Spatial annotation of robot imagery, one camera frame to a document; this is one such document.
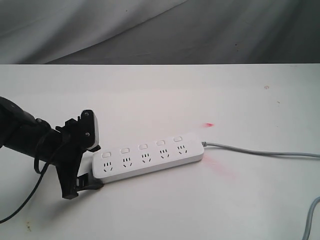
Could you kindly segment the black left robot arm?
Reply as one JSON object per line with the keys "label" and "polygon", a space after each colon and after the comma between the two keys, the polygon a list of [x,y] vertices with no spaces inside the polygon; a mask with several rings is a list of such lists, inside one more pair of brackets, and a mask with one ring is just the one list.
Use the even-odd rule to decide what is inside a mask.
{"label": "black left robot arm", "polygon": [[0,145],[34,159],[34,170],[40,173],[39,162],[56,168],[62,197],[71,200],[79,191],[103,187],[92,173],[78,175],[83,154],[100,150],[98,119],[91,109],[83,110],[77,119],[64,126],[51,128],[43,119],[34,118],[12,101],[0,99]]}

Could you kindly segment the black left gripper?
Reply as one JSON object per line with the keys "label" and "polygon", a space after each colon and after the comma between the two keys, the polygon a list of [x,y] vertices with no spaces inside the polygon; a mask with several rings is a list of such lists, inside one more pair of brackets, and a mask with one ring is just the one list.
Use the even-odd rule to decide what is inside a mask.
{"label": "black left gripper", "polygon": [[[56,126],[55,130],[61,134],[61,143],[56,152],[55,168],[61,187],[62,197],[67,200],[76,198],[79,191],[98,190],[104,183],[94,178],[92,172],[78,176],[84,152],[83,120],[71,118],[64,126]],[[97,145],[87,151],[95,153],[101,149]]]}

